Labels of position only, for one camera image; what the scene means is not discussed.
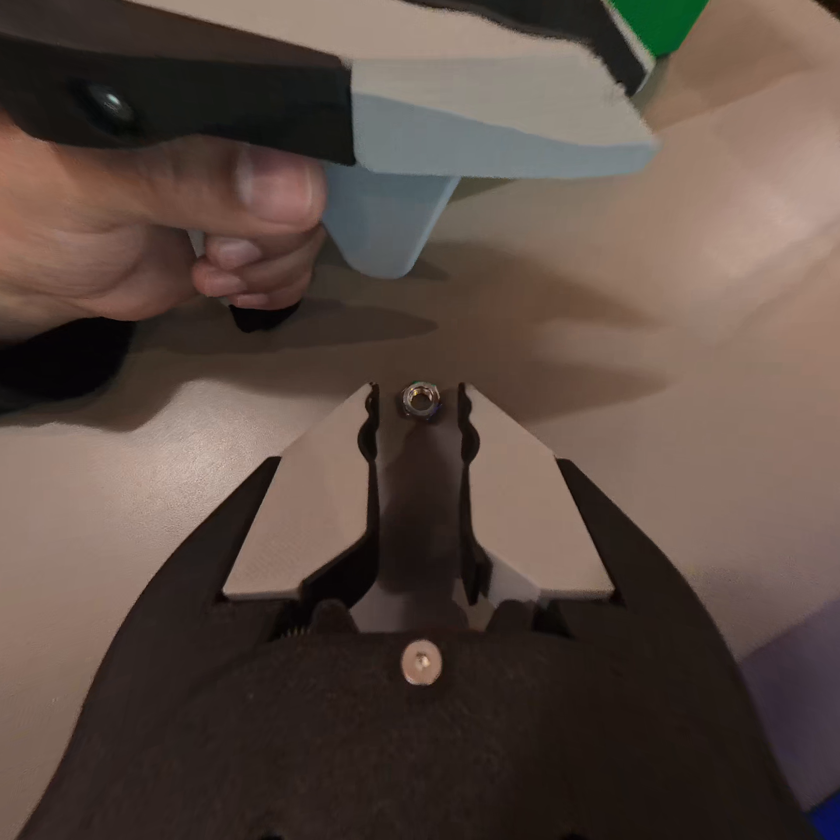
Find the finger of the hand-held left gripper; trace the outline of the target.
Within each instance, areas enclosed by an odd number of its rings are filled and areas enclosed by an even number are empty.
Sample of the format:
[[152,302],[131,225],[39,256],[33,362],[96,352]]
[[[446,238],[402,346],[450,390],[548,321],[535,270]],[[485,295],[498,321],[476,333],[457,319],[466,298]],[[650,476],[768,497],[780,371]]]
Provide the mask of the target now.
[[142,1],[340,57],[373,173],[576,179],[643,168],[658,145],[587,48],[398,1]]
[[473,14],[524,35],[567,40],[587,48],[630,98],[646,85],[656,58],[607,1],[414,1]]

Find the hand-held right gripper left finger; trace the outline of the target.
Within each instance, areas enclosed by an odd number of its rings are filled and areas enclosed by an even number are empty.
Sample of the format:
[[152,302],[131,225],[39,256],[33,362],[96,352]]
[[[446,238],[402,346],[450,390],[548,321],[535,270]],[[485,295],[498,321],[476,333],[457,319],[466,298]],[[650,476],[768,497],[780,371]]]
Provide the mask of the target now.
[[281,454],[224,583],[231,601],[353,607],[379,567],[380,390],[362,385]]

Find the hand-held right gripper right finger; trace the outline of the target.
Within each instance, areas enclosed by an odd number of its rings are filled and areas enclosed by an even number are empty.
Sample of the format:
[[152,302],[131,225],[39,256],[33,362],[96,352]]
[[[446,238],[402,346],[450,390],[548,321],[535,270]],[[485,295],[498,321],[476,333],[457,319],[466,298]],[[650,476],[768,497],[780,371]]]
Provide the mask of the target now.
[[460,580],[469,605],[606,599],[615,586],[553,451],[473,385],[457,391]]

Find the green plastic bin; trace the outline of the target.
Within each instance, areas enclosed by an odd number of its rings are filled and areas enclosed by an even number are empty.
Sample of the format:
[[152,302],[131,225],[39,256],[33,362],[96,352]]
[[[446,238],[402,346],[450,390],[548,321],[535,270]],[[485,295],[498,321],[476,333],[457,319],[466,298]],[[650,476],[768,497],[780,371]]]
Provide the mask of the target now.
[[610,1],[645,48],[657,59],[675,52],[708,1]]

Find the silver hex nut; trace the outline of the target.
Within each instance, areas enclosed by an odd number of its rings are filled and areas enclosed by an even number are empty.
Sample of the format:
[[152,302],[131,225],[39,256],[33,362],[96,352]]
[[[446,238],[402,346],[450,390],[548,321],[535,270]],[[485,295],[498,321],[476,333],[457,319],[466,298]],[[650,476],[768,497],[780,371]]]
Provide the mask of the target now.
[[442,406],[442,397],[434,383],[415,381],[402,389],[398,405],[405,417],[430,422]]

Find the person's left hand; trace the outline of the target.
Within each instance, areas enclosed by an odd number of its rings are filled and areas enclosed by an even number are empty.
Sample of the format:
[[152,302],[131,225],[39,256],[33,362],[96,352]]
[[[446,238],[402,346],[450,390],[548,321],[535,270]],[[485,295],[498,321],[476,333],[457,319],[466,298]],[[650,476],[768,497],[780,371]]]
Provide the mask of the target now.
[[37,140],[2,112],[1,338],[137,322],[196,296],[289,308],[321,250],[328,184],[295,154],[204,136],[140,150]]

